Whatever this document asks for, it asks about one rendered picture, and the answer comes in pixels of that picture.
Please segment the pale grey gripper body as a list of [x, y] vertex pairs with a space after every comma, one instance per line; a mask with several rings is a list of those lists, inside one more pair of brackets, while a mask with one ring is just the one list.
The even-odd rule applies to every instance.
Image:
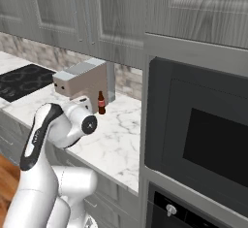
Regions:
[[65, 89], [68, 96], [74, 100], [87, 96], [92, 104], [93, 113], [98, 111], [99, 92], [108, 99], [107, 93], [107, 63], [104, 60], [91, 58], [66, 70], [72, 77], [66, 81]]

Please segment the brown cola bottle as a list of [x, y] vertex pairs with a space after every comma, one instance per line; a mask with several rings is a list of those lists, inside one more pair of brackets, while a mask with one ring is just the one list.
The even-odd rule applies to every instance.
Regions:
[[105, 104], [105, 98], [103, 95], [103, 91], [99, 91], [98, 111], [99, 111], [99, 114], [105, 114], [106, 113], [106, 104]]

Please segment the black hob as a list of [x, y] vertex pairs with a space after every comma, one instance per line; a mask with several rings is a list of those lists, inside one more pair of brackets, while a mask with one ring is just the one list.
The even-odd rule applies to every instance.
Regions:
[[12, 103], [53, 83], [53, 71], [35, 64], [0, 75], [0, 97]]

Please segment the grey tall appliance cabinet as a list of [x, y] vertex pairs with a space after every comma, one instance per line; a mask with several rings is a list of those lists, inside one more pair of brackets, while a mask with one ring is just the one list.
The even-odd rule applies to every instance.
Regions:
[[[152, 60], [159, 57], [184, 63], [186, 65], [202, 67], [248, 79], [247, 49], [227, 48], [223, 46], [208, 45], [200, 42], [167, 38], [156, 35], [148, 35], [146, 39], [145, 50], [148, 54], [152, 55]], [[148, 76], [146, 78], [147, 99], [149, 64], [146, 67], [148, 71]], [[248, 228], [247, 216], [217, 203], [216, 201], [200, 194], [196, 190], [184, 185], [176, 179], [150, 168], [148, 169], [163, 178], [165, 188], [168, 192], [191, 204], [193, 207], [200, 209], [202, 212], [207, 213], [212, 218], [230, 226], [231, 228]]]

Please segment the black built-in microwave oven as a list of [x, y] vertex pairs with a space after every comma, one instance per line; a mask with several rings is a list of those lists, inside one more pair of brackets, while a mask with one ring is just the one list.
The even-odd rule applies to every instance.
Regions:
[[248, 217], [248, 79], [154, 58], [144, 164]]

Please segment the grey cupboard above microwave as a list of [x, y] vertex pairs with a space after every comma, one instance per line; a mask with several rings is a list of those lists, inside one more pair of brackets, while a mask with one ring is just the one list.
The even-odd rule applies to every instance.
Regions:
[[248, 0], [147, 0], [145, 31], [248, 49]]

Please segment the silver oven knob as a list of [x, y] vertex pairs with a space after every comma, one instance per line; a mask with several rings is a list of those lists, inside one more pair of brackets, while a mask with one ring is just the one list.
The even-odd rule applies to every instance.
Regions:
[[167, 209], [167, 215], [168, 216], [175, 215], [177, 213], [177, 209], [175, 208], [175, 206], [173, 206], [171, 204], [168, 204], [166, 206], [166, 209]]

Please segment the grey wall cupboard door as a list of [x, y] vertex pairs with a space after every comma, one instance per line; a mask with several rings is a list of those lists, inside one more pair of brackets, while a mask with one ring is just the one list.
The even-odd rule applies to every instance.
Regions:
[[33, 0], [42, 43], [89, 53], [83, 0]]
[[145, 0], [89, 0], [92, 55], [142, 69]]
[[29, 38], [30, 18], [27, 0], [0, 0], [0, 32]]

